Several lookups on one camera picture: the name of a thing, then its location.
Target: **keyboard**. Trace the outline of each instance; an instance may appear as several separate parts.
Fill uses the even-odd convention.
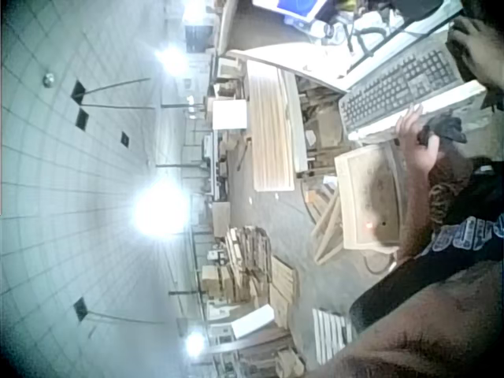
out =
[[[350,134],[463,83],[446,45],[435,35],[428,37],[393,57],[339,100],[343,127]]]

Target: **person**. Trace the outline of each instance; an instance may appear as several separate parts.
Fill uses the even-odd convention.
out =
[[[504,43],[459,18],[449,39],[485,85],[504,89]],[[358,337],[309,377],[494,375],[502,353],[502,163],[474,167],[432,234],[430,174],[446,156],[418,142],[421,106],[396,124],[408,207],[398,267],[351,307]]]

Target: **computer monitor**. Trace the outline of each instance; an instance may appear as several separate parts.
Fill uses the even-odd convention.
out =
[[[327,0],[253,0],[255,6],[311,22]]]

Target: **fluorescent light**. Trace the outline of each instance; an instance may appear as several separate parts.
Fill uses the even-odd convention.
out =
[[[171,75],[179,76],[187,71],[187,58],[175,47],[169,47],[164,51],[156,51],[155,54]]]
[[[183,18],[191,23],[199,22],[206,17],[206,6],[202,0],[190,0],[183,12]]]
[[[160,180],[149,188],[135,208],[137,228],[151,236],[182,232],[188,216],[186,197],[168,180]]]
[[[193,332],[186,339],[186,351],[191,357],[197,357],[205,347],[205,339],[201,333]]]

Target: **concrete floor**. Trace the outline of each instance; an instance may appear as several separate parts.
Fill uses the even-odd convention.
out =
[[[491,126],[468,133],[468,143],[460,150],[467,157],[486,155],[502,160],[504,128],[502,118]],[[365,267],[364,254],[372,269],[380,270],[388,258],[375,252],[343,250],[325,265],[313,262],[314,242],[309,234],[313,221],[303,201],[300,183],[295,190],[278,193],[258,193],[254,190],[252,153],[249,151],[238,172],[236,167],[243,145],[228,155],[231,224],[233,227],[257,225],[271,239],[273,254],[282,258],[298,272],[298,298],[289,318],[291,333],[298,352],[308,370],[315,369],[315,338],[312,308],[322,308],[346,314],[354,300],[382,276]]]

